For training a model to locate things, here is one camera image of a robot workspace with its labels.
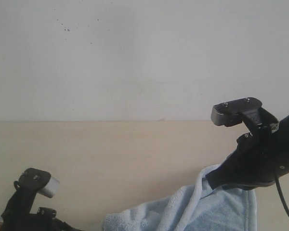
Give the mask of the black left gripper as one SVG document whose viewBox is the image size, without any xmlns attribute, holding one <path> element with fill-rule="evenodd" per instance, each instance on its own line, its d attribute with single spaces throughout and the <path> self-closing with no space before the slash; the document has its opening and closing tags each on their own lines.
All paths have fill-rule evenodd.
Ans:
<svg viewBox="0 0 289 231">
<path fill-rule="evenodd" d="M 76 231 L 77 229 L 56 217 L 52 208 L 39 207 L 31 213 L 36 192 L 16 190 L 9 199 L 1 217 L 2 231 Z"/>
</svg>

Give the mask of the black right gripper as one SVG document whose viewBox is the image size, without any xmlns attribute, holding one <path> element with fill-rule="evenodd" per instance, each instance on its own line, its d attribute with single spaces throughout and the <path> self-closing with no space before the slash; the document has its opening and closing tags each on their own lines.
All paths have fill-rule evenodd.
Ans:
<svg viewBox="0 0 289 231">
<path fill-rule="evenodd" d="M 279 179 L 274 157 L 280 125 L 259 125 L 237 139 L 237 147 L 217 169 L 206 174 L 212 189 L 250 191 Z"/>
</svg>

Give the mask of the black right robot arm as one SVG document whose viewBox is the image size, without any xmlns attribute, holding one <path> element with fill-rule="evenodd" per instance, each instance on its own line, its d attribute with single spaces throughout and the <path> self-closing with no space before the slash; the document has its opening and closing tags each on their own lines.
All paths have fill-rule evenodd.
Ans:
<svg viewBox="0 0 289 231">
<path fill-rule="evenodd" d="M 212 189 L 240 188 L 251 190 L 274 184 L 275 178 L 289 173 L 289 115 L 278 124 L 278 130 L 257 140 L 244 134 L 237 148 L 215 170 L 206 174 Z"/>
</svg>

